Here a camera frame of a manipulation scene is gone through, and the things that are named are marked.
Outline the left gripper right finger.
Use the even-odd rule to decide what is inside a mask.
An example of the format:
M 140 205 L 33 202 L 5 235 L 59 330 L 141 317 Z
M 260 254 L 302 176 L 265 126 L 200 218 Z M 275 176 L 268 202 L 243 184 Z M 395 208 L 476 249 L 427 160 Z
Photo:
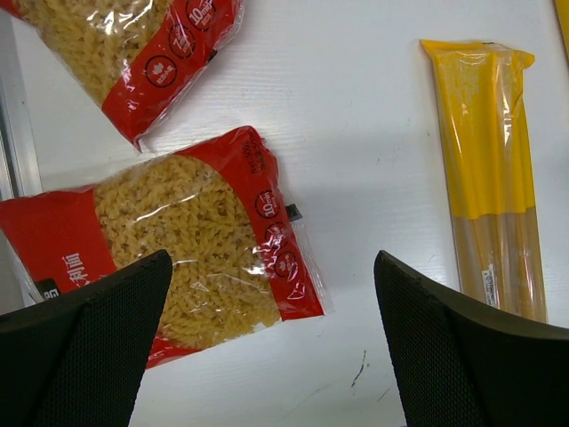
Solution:
M 409 426 L 566 426 L 568 331 L 495 309 L 381 251 L 374 284 Z

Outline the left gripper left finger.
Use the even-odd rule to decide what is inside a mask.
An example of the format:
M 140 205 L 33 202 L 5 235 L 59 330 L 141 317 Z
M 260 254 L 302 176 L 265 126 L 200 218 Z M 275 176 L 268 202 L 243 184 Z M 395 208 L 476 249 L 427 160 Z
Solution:
M 171 279 L 159 250 L 2 315 L 1 424 L 128 425 Z

